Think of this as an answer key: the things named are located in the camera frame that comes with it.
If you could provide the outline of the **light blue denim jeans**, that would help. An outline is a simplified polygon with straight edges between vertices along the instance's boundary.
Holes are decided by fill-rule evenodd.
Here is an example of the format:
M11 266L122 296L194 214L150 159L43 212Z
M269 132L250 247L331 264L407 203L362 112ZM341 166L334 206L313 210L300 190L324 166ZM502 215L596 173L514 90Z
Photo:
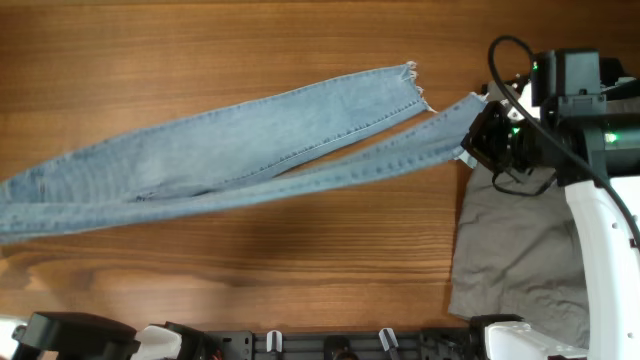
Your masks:
M140 129L1 186L1 240L91 231L363 184L458 158L485 100L469 94L343 159L314 160L429 110L413 63L344 75Z

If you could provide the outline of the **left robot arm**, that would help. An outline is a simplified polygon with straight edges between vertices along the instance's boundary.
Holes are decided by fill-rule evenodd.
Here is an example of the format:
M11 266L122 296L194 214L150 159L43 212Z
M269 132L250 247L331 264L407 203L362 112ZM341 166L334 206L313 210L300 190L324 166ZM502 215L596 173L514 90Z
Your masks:
M220 360L210 335L172 322L137 330L124 323L80 312L35 312L10 332L10 360Z

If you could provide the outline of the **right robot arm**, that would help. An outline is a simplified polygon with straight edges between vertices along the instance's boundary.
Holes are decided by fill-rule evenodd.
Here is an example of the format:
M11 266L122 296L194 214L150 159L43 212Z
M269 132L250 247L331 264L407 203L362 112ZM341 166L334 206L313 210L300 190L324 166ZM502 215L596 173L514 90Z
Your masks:
M508 315L474 319L484 359L636 359L639 356L639 117L609 114L594 49L528 55L531 115L494 80L521 120L490 102L463 148L495 176L523 183L553 169L564 188L582 249L590 308L590 345L578 349Z

